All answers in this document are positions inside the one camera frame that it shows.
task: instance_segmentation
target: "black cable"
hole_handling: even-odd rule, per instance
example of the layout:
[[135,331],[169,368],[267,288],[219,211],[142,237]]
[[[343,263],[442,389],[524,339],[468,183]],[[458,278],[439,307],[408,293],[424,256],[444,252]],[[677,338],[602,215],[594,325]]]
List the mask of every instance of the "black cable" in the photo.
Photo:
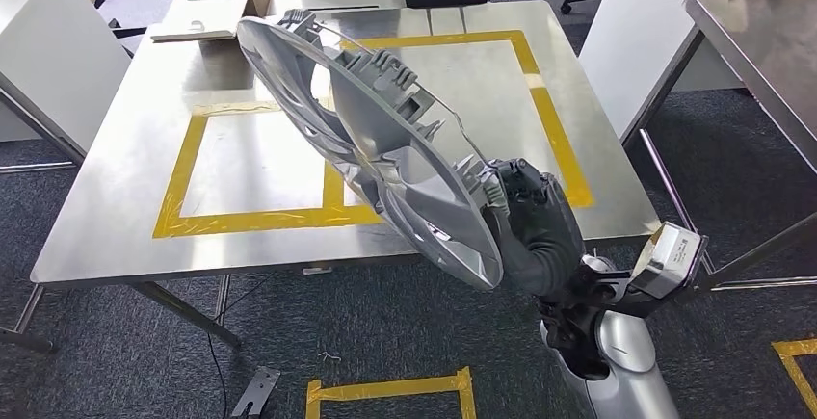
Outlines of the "black cable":
[[263,283],[265,283],[265,282],[269,281],[271,277],[273,277],[273,276],[272,276],[272,275],[268,275],[267,277],[265,277],[265,278],[261,279],[261,282],[259,282],[258,284],[255,284],[255,285],[252,287],[252,289],[249,289],[249,291],[247,291],[246,293],[244,293],[244,295],[243,295],[243,296],[239,297],[239,298],[238,298],[238,299],[236,299],[236,300],[235,300],[233,303],[231,303],[230,305],[228,305],[227,307],[225,307],[225,308],[224,308],[224,310],[222,310],[222,312],[221,312],[221,313],[219,313],[218,315],[216,315],[216,317],[215,317],[215,318],[213,318],[213,319],[214,319],[214,320],[218,320],[219,318],[221,318],[221,317],[222,317],[222,315],[224,315],[224,314],[227,312],[227,310],[229,310],[230,308],[232,308],[232,307],[233,307],[233,305],[235,305],[235,304],[236,304],[236,303],[238,303],[239,301],[242,301],[242,300],[244,299],[244,297],[248,296],[249,294],[252,294],[253,292],[255,292],[255,291],[256,291],[256,290],[257,290],[259,287],[261,287],[261,284],[263,284]]
[[[221,313],[219,313],[218,315],[216,315],[215,318],[213,318],[213,320],[218,320],[219,318],[221,318],[227,312],[227,310],[232,308],[239,301],[242,301],[244,299],[244,297],[246,297],[249,294],[252,294],[253,292],[255,292],[259,287],[261,287],[261,284],[263,284],[263,283],[267,282],[268,280],[270,280],[271,277],[273,277],[273,276],[268,275],[267,277],[261,279],[261,282],[259,282],[258,284],[255,284],[254,286],[252,286],[252,289],[249,289],[249,291],[245,292],[244,295],[242,295],[241,297],[236,299],[230,305],[226,306],[224,308],[224,310],[222,310]],[[216,351],[213,349],[213,339],[210,337],[209,332],[205,331],[204,333],[207,334],[207,344],[210,346],[210,354],[213,355],[213,362],[216,363],[216,370],[219,371],[219,380],[222,382],[222,393],[224,393],[224,413],[222,414],[222,419],[226,419],[226,417],[227,417],[227,386],[226,386],[226,383],[224,383],[224,375],[222,374],[222,367],[219,366],[219,360],[216,359]]]
[[222,393],[224,394],[224,412],[222,413],[222,419],[227,418],[227,386],[224,383],[224,375],[222,374],[222,367],[219,366],[219,360],[216,359],[216,351],[213,350],[213,339],[210,337],[210,333],[206,332],[207,334],[207,344],[210,345],[210,354],[213,355],[213,362],[216,363],[216,369],[219,371],[219,380],[222,382]]

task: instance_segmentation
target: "gray robot arm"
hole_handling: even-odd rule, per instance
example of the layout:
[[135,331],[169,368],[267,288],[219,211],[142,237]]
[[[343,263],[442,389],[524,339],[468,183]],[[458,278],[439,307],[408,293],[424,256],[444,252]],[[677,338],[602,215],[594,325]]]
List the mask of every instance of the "gray robot arm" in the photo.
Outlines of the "gray robot arm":
[[538,296],[542,339],[566,382],[598,419],[678,417],[642,317],[691,282],[705,239],[665,223],[636,268],[618,272],[583,255],[552,175],[523,160],[499,168],[510,207],[508,224],[497,222],[505,229],[499,245],[506,273]]
[[[325,48],[324,29],[314,13],[290,11],[277,23],[245,18],[237,30],[250,66],[304,138],[431,262],[480,289],[507,273],[536,296],[545,343],[594,417],[676,417],[641,318],[688,285],[703,238],[665,223],[631,272],[586,256],[553,175],[521,159],[486,159],[400,58],[363,45]],[[329,70],[334,110],[312,95],[316,65]],[[452,165],[436,150],[443,121],[424,119],[434,106],[451,113],[478,157]]]

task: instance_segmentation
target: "yellow tape square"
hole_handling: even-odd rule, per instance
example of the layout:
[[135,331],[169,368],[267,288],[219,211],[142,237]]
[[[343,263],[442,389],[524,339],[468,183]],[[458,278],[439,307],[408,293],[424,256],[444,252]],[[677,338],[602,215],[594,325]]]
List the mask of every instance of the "yellow tape square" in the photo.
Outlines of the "yellow tape square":
[[[455,34],[445,36],[400,37],[388,39],[365,39],[360,43],[373,48],[408,48],[414,46],[450,45],[485,41],[509,41],[522,73],[537,77],[532,83],[544,84],[533,52],[522,31],[493,31]],[[353,47],[345,43],[345,48]],[[567,134],[556,114],[553,101],[543,85],[529,87],[531,99],[539,114],[542,129],[550,142],[553,155],[565,180],[567,201],[574,208],[593,205],[593,193],[582,173]],[[219,215],[181,217],[181,207],[187,194],[190,178],[198,156],[198,148],[204,136],[207,119],[223,112],[264,112],[275,103],[248,103],[239,106],[215,105],[196,110],[179,150],[178,159],[171,174],[168,190],[159,210],[159,218],[153,230],[154,238],[192,236],[199,234],[233,233],[270,229],[345,226],[351,224],[378,223],[380,218],[367,205],[343,205],[343,179],[330,166],[324,171],[323,204],[320,208],[291,209],[265,212],[246,212]]]
[[305,419],[321,418],[321,402],[349,402],[454,391],[460,394],[461,418],[477,419],[474,390],[471,386],[471,370],[467,366],[457,371],[454,376],[441,378],[391,380],[331,388],[323,388],[319,380],[313,380],[306,387]]
[[817,339],[795,340],[791,342],[772,342],[780,361],[789,373],[789,377],[794,382],[800,395],[803,397],[805,405],[811,411],[811,415],[817,418],[817,396],[814,389],[806,380],[800,366],[797,365],[795,356],[804,354],[817,354]]

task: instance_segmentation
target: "gray carpet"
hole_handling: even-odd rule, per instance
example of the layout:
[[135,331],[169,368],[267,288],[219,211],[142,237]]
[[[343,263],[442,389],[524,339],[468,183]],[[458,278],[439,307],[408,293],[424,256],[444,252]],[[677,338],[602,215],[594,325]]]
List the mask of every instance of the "gray carpet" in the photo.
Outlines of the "gray carpet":
[[[566,26],[574,47],[587,29],[586,22]],[[716,261],[817,209],[814,174],[751,98],[674,93],[649,130],[698,227],[712,236]],[[643,149],[629,155],[659,215],[673,219]],[[41,143],[0,144],[0,164],[53,157]],[[12,326],[25,302],[28,272],[73,176],[72,170],[0,176],[0,325]],[[604,252],[622,262],[634,255]],[[752,273],[808,273],[815,252],[791,250]],[[264,277],[236,276],[231,298]],[[216,278],[165,284],[212,311]],[[814,296],[808,288],[708,295],[650,317],[682,416],[809,417],[770,343],[815,336]],[[447,376],[463,366],[471,369],[480,418],[582,417],[538,337],[529,299],[510,282],[478,292],[424,262],[328,275],[279,272],[230,310],[226,324],[245,342],[240,352],[215,344],[231,405],[255,366],[283,372],[265,418],[303,417],[310,380],[332,386]],[[206,337],[129,288],[49,292],[32,331],[62,348],[43,356],[0,346],[2,418],[221,416]],[[324,360],[321,352],[341,359]],[[805,374],[817,381],[813,359],[803,360]],[[325,403],[321,417],[459,417],[457,404],[451,393]]]

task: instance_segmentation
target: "stainless steel table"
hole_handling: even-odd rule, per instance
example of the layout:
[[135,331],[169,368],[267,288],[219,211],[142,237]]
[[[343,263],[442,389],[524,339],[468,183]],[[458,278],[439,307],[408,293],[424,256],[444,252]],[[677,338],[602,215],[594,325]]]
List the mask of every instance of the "stainless steel table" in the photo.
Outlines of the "stainless steel table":
[[[653,162],[670,191],[675,207],[688,227],[694,228],[672,179],[644,130],[672,90],[675,81],[704,38],[718,50],[743,80],[783,135],[817,170],[817,0],[686,0],[686,11],[696,23],[684,48],[672,59],[656,84],[644,113],[624,144],[637,135],[646,143]],[[804,218],[755,249],[716,269],[706,263],[710,276],[700,289],[726,290],[817,284],[817,276],[729,281],[747,267],[817,234],[817,213]]]
[[[461,114],[487,157],[525,157],[556,173],[588,241],[641,238],[658,227],[544,2],[322,17],[369,46],[398,50]],[[330,105],[328,74],[316,74],[314,94]],[[269,99],[234,41],[145,36],[31,279],[131,284],[236,345],[154,281],[416,259]],[[217,314],[227,286],[228,278]]]

